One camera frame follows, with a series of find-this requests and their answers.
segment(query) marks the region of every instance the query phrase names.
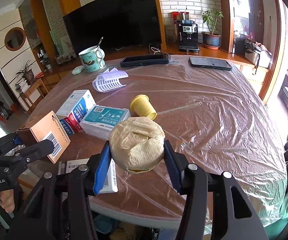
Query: television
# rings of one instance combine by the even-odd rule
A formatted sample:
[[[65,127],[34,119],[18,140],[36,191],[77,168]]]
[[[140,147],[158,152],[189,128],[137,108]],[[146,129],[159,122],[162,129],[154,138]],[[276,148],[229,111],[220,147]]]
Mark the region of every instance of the television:
[[[64,16],[76,54],[102,49],[161,43],[155,0],[95,0]]]

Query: round bread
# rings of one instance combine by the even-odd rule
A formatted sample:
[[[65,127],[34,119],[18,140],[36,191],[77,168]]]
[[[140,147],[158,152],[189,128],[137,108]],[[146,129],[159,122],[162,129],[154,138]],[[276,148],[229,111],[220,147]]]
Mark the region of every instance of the round bread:
[[[109,135],[115,163],[125,171],[141,173],[153,169],[164,157],[165,133],[147,117],[130,117]]]

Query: medicine box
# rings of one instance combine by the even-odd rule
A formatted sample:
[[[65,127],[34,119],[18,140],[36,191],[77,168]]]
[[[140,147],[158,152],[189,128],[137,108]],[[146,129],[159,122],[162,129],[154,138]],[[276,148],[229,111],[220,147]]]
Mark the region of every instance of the medicine box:
[[[89,90],[75,90],[66,99],[56,112],[67,135],[72,135],[82,130],[80,122],[86,113],[96,104]]]
[[[126,108],[94,105],[80,125],[86,133],[108,140],[114,126],[129,117],[130,111]]]
[[[81,159],[81,160],[67,161],[63,163],[60,162],[58,174],[70,173],[76,167],[82,164],[86,164],[88,160],[89,159]],[[118,188],[117,188],[117,181],[116,181],[115,162],[113,159],[111,159],[111,163],[107,171],[107,175],[106,175],[103,188],[100,190],[99,193],[102,194],[102,193],[114,193],[114,192],[118,192]]]

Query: blue flower pot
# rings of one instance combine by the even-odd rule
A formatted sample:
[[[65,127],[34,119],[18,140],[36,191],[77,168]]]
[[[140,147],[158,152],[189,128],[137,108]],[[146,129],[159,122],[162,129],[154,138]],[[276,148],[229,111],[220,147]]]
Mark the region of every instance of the blue flower pot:
[[[220,35],[210,34],[208,32],[202,32],[202,35],[203,35],[203,45],[205,48],[218,49]]]

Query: coffee machine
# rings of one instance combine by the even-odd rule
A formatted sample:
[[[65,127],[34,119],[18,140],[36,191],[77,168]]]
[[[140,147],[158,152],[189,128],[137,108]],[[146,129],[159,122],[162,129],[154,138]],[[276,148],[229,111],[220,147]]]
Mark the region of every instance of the coffee machine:
[[[176,20],[179,51],[198,52],[198,28],[191,20]]]

